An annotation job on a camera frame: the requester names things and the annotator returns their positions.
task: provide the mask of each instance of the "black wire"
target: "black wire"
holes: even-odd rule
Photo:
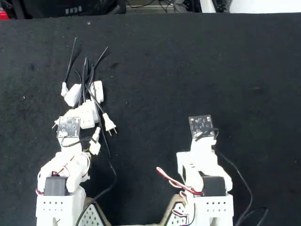
[[[80,80],[80,82],[81,82],[81,75],[80,75],[80,73],[75,69],[74,70],[75,71],[75,73],[79,76],[79,80]]]
[[[192,219],[192,221],[191,221],[189,224],[187,224],[187,225],[185,225],[185,226],[189,226],[189,225],[191,225],[191,224],[194,222],[194,218],[196,217],[196,204],[194,203],[193,205],[194,205],[194,214],[193,214],[193,219]]]
[[[83,70],[81,74],[81,90],[83,93],[83,100],[84,102],[86,101],[86,92],[85,92],[85,72],[86,72],[86,67],[87,67],[87,58],[85,58],[85,62],[83,65]]]
[[[262,215],[262,217],[260,218],[260,220],[259,220],[259,222],[258,222],[258,224],[257,224],[257,226],[260,226],[260,225],[263,223],[263,221],[265,220],[265,218],[267,217],[268,213],[269,213],[269,209],[266,208],[266,207],[260,207],[260,208],[257,208],[257,209],[252,210],[251,212],[248,212],[248,213],[244,216],[244,218],[242,219],[241,223],[243,223],[243,222],[244,222],[247,218],[249,218],[252,214],[254,214],[255,212],[260,211],[260,210],[264,210],[263,215]]]
[[[82,138],[82,139],[80,139],[79,141],[77,141],[77,142],[75,142],[75,143],[73,143],[73,144],[63,145],[64,139],[65,139],[65,137],[63,137],[63,139],[62,139],[62,141],[61,141],[61,146],[62,146],[62,147],[72,147],[72,146],[77,145],[77,144],[79,144],[79,143],[81,143],[81,142],[83,142],[83,141],[90,141],[90,140],[93,140],[94,143],[97,143],[92,137],[85,137],[85,138]]]
[[[116,174],[116,171],[115,171],[115,169],[113,168],[112,163],[110,162],[110,160],[107,159],[107,161],[108,161],[108,163],[109,163],[109,165],[110,165],[110,168],[111,168],[112,171],[113,171],[113,174],[114,174],[114,180],[113,180],[112,184],[111,184],[107,189],[105,189],[105,190],[103,190],[102,192],[100,192],[97,196],[94,197],[94,199],[92,199],[90,202],[88,202],[88,203],[86,204],[86,207],[83,209],[83,211],[82,211],[81,214],[79,215],[79,218],[77,219],[75,226],[79,226],[79,222],[80,222],[82,216],[84,215],[84,213],[86,212],[86,210],[88,209],[88,207],[89,207],[91,204],[93,204],[94,202],[96,202],[96,200],[99,199],[101,196],[103,196],[104,194],[106,194],[107,192],[109,192],[110,190],[112,190],[112,188],[115,186],[115,184],[116,184],[116,182],[117,182],[117,174]]]
[[[158,3],[159,3],[159,5],[161,6],[161,8],[167,13],[167,10],[162,6],[161,1],[162,1],[162,0],[158,0]]]
[[[104,56],[104,54],[107,52],[107,50],[109,49],[109,47],[107,46],[107,48],[105,48],[105,50],[103,51],[103,53],[100,55],[100,57],[98,58],[96,64],[95,64],[95,68],[97,67],[97,65],[99,64],[99,62],[101,61],[102,57]]]
[[[101,130],[101,133],[102,133],[102,136],[103,136],[103,140],[104,140],[105,146],[107,148],[108,157],[109,157],[109,159],[111,159],[111,151],[110,151],[110,148],[109,148],[109,144],[108,144],[107,138],[105,137],[105,134],[104,134],[102,119],[101,119],[101,117],[99,115],[98,110],[96,110],[96,111],[97,111],[97,116],[98,116],[98,121],[99,121],[98,126],[100,127],[100,130]]]
[[[75,43],[76,43],[76,40],[77,40],[77,37],[75,37],[75,38],[74,38],[74,41],[73,41],[72,52],[71,52],[70,61],[69,61],[69,64],[68,64],[68,69],[67,69],[67,73],[66,73],[66,75],[65,75],[64,82],[67,82],[67,79],[68,79],[68,76],[69,76],[69,73],[70,73],[70,70],[71,70],[71,66],[72,66],[72,58],[73,58],[73,52],[74,52],[74,49],[75,49]]]
[[[80,81],[82,82],[82,77],[81,77],[80,73],[79,73],[76,69],[75,69],[74,71],[75,71],[75,73],[79,76]],[[81,104],[81,97],[82,97],[82,93],[79,95],[79,103],[78,103],[78,106],[80,106],[80,104]]]
[[[91,65],[90,81],[88,83],[89,87],[91,86],[92,82],[94,81],[94,73],[95,73],[95,66]]]
[[[89,88],[87,85],[86,85],[86,89],[88,90],[88,92],[89,92],[90,96],[92,97],[92,99],[94,99],[94,101],[95,101],[97,107],[98,107],[99,110],[102,112],[102,114],[105,114],[104,109],[103,109],[103,108],[100,106],[100,104],[97,102],[97,99],[96,99],[95,96],[92,94],[90,88]]]
[[[149,3],[147,3],[145,5],[141,5],[141,6],[131,6],[131,4],[128,2],[128,0],[126,0],[128,6],[131,7],[131,8],[141,8],[141,7],[144,7],[144,6],[148,6],[148,5],[152,4],[154,1],[156,1],[156,0],[151,0]]]
[[[204,137],[205,135],[208,135],[210,132],[212,131],[216,131],[216,134],[214,136],[214,140],[217,139],[218,135],[220,134],[220,130],[218,128],[212,128],[212,129],[209,129],[207,131],[205,131],[204,133],[200,134],[195,141],[198,141],[200,140],[202,137]]]
[[[252,190],[250,189],[248,183],[246,182],[246,180],[244,179],[244,177],[242,176],[242,174],[239,172],[239,169],[237,168],[237,166],[231,162],[226,156],[224,156],[221,152],[215,150],[215,152],[221,156],[226,162],[228,162],[230,165],[232,165],[234,167],[234,169],[236,170],[236,172],[239,174],[241,180],[243,181],[243,183],[245,184],[249,194],[250,194],[250,202],[249,205],[247,206],[247,208],[245,209],[245,211],[240,215],[240,217],[238,218],[235,226],[239,226],[241,224],[241,222],[243,221],[244,217],[246,216],[247,212],[250,210],[252,202],[253,202],[253,193]]]
[[[194,0],[191,0],[191,7],[192,7],[192,11],[195,13],[196,12],[196,9],[194,7]]]

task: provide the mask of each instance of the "white plug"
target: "white plug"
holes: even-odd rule
[[[101,103],[103,101],[103,83],[102,81],[98,80],[91,84],[91,93],[94,95],[95,93],[95,98],[98,103]]]
[[[62,83],[62,91],[61,91],[61,96],[65,97],[66,94],[68,93],[68,88],[67,88],[67,83],[63,82]]]
[[[79,101],[79,95],[81,91],[81,84],[74,84],[69,92],[65,95],[64,99],[67,105],[74,107]]]
[[[104,126],[105,126],[105,131],[109,132],[109,134],[112,136],[111,134],[111,129],[113,129],[115,131],[115,133],[117,134],[116,131],[116,125],[113,123],[113,121],[109,118],[107,113],[103,114],[103,119],[104,119]]]
[[[100,133],[100,127],[96,127],[95,133],[92,136],[93,140],[90,140],[89,151],[91,154],[94,154],[94,155],[98,155],[100,147],[101,147],[100,143],[98,142],[99,133]]]

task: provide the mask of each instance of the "black cloth backdrop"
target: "black cloth backdrop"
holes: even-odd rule
[[[301,217],[301,15],[125,15],[0,23],[0,200],[2,225],[35,225],[34,189],[42,165],[59,151],[53,121],[68,109],[60,96],[74,37],[95,62],[103,107],[117,125],[108,136],[116,187],[99,200],[113,225],[157,223],[178,192],[156,171],[177,175],[175,153],[190,147],[188,117],[211,114],[217,148],[240,168],[267,206],[264,225]],[[78,83],[72,71],[68,86]],[[82,131],[82,136],[93,133]],[[88,196],[112,174],[93,157]],[[249,195],[235,170],[235,217]],[[246,225],[255,225],[255,215]]]

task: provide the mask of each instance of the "perforated white base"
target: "perforated white base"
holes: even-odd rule
[[[104,226],[94,205],[90,205],[82,216],[81,226]]]
[[[222,218],[234,215],[233,197],[230,194],[226,196],[198,197],[194,200],[198,208],[198,214],[202,216]]]
[[[175,204],[174,210],[176,210],[182,214],[186,214],[185,207],[184,207],[183,203],[181,203],[181,202],[177,202]],[[181,225],[185,225],[185,224],[186,224],[186,218],[178,217],[177,215],[173,214],[172,212],[166,222],[166,226],[181,226]]]

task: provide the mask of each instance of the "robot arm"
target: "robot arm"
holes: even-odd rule
[[[170,184],[183,188],[184,213],[173,210],[173,217],[185,217],[190,226],[233,226],[233,197],[231,177],[218,165],[212,149],[216,144],[215,129],[210,115],[190,117],[192,143],[189,152],[176,154],[178,173],[184,184],[169,179]]]

